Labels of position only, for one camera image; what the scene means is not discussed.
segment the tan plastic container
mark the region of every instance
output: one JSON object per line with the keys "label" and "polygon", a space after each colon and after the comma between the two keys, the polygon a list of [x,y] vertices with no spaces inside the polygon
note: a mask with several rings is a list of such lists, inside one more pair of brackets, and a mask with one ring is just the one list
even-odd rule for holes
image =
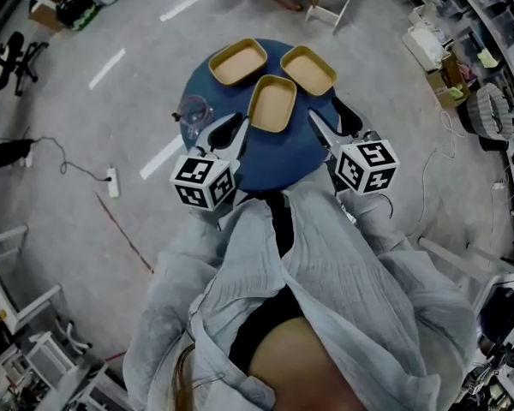
{"label": "tan plastic container", "polygon": [[337,80],[335,70],[306,45],[291,49],[280,63],[284,72],[313,96],[326,93]]}
{"label": "tan plastic container", "polygon": [[209,60],[209,71],[226,86],[233,86],[265,67],[268,55],[254,39],[242,39],[222,49]]}
{"label": "tan plastic container", "polygon": [[257,82],[249,102],[250,123],[269,133],[284,131],[290,122],[296,95],[293,80],[266,74]]}

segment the concrete floor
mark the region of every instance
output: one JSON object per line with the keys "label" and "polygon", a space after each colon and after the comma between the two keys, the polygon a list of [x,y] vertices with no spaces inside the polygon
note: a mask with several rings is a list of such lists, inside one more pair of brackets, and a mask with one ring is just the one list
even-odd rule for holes
{"label": "concrete floor", "polygon": [[[192,70],[212,52],[257,37],[309,45],[323,56],[337,70],[338,96],[364,113],[400,158],[388,195],[393,219],[407,234],[421,214],[421,173],[430,152],[452,151],[436,98],[400,40],[411,11],[404,0],[353,0],[335,36],[322,21],[303,25],[303,13],[268,0],[200,0],[161,22],[159,16],[181,1],[119,0],[82,32],[51,37],[35,63],[40,80],[22,98],[13,96],[13,81],[0,93],[0,135],[19,137],[30,126],[33,138],[56,137],[75,163],[100,175],[110,163],[118,169],[119,200],[108,198],[105,184],[76,170],[61,176],[61,154],[50,142],[37,146],[31,169],[0,170],[0,229],[30,227],[22,265],[30,278],[21,286],[46,290],[60,283],[63,293],[54,305],[75,320],[99,357],[127,348],[150,276],[94,193],[155,263],[187,211],[168,184],[175,157],[146,181],[139,172],[177,136],[170,113]],[[27,21],[24,4],[3,36],[14,30],[28,39],[48,35]],[[122,48],[122,60],[90,90],[90,80]],[[424,233],[456,253],[469,241],[487,251],[491,243],[495,255],[509,253],[509,194],[493,192],[493,234],[490,194],[505,160],[483,152],[474,135],[456,140],[455,161],[435,157],[428,166],[426,215],[412,240]],[[455,275],[448,265],[438,266]]]}

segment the office chair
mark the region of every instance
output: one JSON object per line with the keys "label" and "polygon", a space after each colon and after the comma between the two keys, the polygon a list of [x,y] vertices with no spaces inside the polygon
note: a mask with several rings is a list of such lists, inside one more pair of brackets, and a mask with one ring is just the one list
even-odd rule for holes
{"label": "office chair", "polygon": [[33,82],[38,80],[38,76],[30,70],[28,64],[41,50],[46,48],[49,44],[30,43],[23,52],[21,49],[25,42],[22,33],[13,32],[8,39],[8,43],[0,50],[0,90],[8,85],[9,76],[15,73],[17,82],[15,83],[15,96],[21,96],[21,83],[26,76],[30,77]]}

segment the round blue table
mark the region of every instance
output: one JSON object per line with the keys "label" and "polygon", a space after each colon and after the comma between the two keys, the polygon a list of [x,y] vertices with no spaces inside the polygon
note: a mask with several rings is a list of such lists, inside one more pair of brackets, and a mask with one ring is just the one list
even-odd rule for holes
{"label": "round blue table", "polygon": [[[209,71],[208,57],[190,76],[182,96],[197,94],[204,98],[214,109],[214,120],[236,112],[247,114],[249,100],[261,76],[289,77],[282,70],[280,59],[292,46],[273,39],[257,40],[268,54],[266,66],[261,71],[236,86],[224,86]],[[284,131],[275,134],[249,127],[246,151],[240,157],[240,169],[236,172],[236,176],[240,176],[238,187],[245,192],[283,189],[318,169],[326,159],[327,151],[310,128],[307,110],[308,107],[315,108],[337,128],[338,114],[332,105],[334,96],[333,88],[323,96],[315,97],[297,86],[295,106]],[[184,126],[181,126],[181,135],[188,149],[194,145]]]}

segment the white floor line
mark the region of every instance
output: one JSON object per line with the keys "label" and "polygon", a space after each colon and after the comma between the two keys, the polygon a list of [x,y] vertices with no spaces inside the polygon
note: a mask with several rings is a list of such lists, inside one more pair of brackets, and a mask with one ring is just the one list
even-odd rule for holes
{"label": "white floor line", "polygon": [[110,69],[112,69],[118,61],[122,59],[122,57],[126,54],[125,49],[121,49],[118,51],[118,53],[113,56],[107,64],[104,65],[104,67],[101,69],[99,73],[95,75],[95,77],[92,79],[92,81],[89,83],[89,89],[92,90],[95,88],[95,86],[99,83],[100,80],[102,80],[105,75],[109,72]]}
{"label": "white floor line", "polygon": [[192,6],[198,2],[198,0],[185,0],[182,3],[179,3],[177,6],[175,6],[172,10],[166,12],[165,14],[160,16],[160,21],[167,21],[171,20],[174,16],[179,14],[180,12],[183,12],[186,8],[189,6]]}
{"label": "white floor line", "polygon": [[156,155],[156,157],[149,161],[143,169],[141,169],[141,178],[146,180],[165,162],[165,160],[175,154],[182,145],[182,136],[179,134],[175,139],[168,143],[165,148]]}

